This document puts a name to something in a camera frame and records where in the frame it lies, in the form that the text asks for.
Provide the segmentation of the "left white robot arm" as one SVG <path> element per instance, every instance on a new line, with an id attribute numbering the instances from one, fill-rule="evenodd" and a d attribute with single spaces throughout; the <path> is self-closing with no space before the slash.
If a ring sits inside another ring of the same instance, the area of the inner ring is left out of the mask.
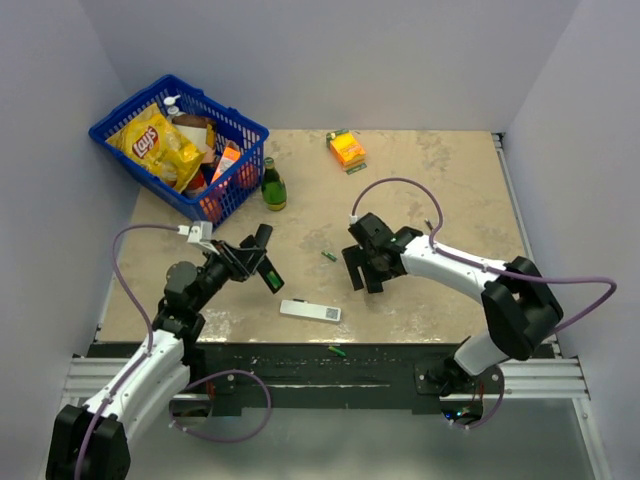
<path id="1" fill-rule="evenodd" d="M 204 354 L 196 346 L 205 325 L 202 308 L 229 281 L 259 275 L 271 292 L 283 287 L 267 256 L 271 226 L 260 225 L 237 247 L 212 239 L 207 228 L 205 222 L 177 228 L 202 250 L 203 265 L 181 261 L 168 269 L 157 313 L 145 320 L 146 339 L 97 393 L 57 414 L 46 478 L 125 478 L 140 437 L 171 399 L 206 383 Z"/>

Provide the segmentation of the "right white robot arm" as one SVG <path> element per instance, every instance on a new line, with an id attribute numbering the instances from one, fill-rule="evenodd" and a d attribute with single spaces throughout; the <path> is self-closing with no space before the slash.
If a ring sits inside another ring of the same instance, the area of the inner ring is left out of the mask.
<path id="1" fill-rule="evenodd" d="M 487 369 L 529 359 L 564 316 L 536 265 L 524 257 L 502 262 L 442 248 L 412 227 L 394 232 L 372 213 L 352 217 L 348 231 L 356 244 L 342 255 L 355 290 L 381 293 L 384 282 L 408 275 L 435 281 L 482 306 L 487 331 L 430 367 L 424 376 L 432 385 L 469 392 Z"/>

